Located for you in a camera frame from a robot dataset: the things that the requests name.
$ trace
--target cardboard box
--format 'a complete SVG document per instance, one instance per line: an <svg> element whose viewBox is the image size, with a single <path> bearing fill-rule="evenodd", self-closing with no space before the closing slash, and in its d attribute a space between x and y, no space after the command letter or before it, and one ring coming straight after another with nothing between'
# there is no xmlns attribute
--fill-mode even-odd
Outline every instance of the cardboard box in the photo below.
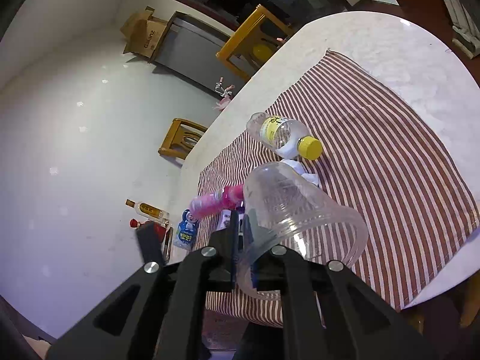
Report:
<svg viewBox="0 0 480 360"><path fill-rule="evenodd" d="M142 12L135 12L120 28L121 33L127 38L123 54L136 53L147 57L149 61L152 60L168 23L153 17L154 11L153 8L146 7Z"/></svg>

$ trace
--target small glass bottle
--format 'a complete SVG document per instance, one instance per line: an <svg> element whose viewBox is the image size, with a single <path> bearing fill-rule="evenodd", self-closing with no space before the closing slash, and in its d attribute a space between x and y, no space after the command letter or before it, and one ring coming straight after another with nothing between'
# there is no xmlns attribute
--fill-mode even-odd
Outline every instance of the small glass bottle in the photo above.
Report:
<svg viewBox="0 0 480 360"><path fill-rule="evenodd" d="M153 207L150 204L144 202L132 202L127 199L125 204L129 207L133 207L135 211L145 218L150 219L151 221L160 223L161 225L167 227L169 225L169 213L163 210L160 210L157 207Z"/></svg>
<svg viewBox="0 0 480 360"><path fill-rule="evenodd" d="M295 119L257 112L247 122L247 131L254 140L290 160L301 155L314 161L323 151L322 144L310 135L307 126Z"/></svg>

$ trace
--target yellow bottle cap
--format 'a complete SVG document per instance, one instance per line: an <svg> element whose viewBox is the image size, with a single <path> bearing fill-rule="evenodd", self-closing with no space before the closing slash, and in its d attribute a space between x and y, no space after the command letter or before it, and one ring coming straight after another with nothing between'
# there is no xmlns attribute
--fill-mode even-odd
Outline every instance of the yellow bottle cap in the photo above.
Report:
<svg viewBox="0 0 480 360"><path fill-rule="evenodd" d="M323 152L321 142L314 137L303 137L298 143L298 153L307 160L314 161Z"/></svg>

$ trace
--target pink toy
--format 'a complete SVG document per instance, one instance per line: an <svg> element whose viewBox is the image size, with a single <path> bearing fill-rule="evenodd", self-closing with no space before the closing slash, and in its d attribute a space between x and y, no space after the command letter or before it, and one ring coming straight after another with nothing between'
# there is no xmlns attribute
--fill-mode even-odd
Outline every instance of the pink toy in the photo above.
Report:
<svg viewBox="0 0 480 360"><path fill-rule="evenodd" d="M242 200L243 184L227 186L216 192L193 198L189 209L195 218L202 219L222 210L233 210Z"/></svg>
<svg viewBox="0 0 480 360"><path fill-rule="evenodd" d="M219 103L217 103L216 107L213 107L214 109L219 109L220 112L222 112L227 105L230 104L232 101L232 89L235 88L235 85L230 85L228 88L224 89L222 87L223 84L223 77L220 77L220 81L217 82L217 85L215 86L215 92L220 93L222 95L222 100L220 100Z"/></svg>

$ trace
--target yellow ball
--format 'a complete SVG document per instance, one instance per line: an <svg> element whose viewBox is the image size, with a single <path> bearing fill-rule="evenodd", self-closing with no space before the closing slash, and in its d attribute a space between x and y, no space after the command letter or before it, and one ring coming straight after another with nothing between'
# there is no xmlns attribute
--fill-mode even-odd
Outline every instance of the yellow ball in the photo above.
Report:
<svg viewBox="0 0 480 360"><path fill-rule="evenodd" d="M268 61L273 55L273 51L264 44L256 44L255 46L253 46L252 51L255 58L257 58L259 61L262 61L263 63Z"/></svg>

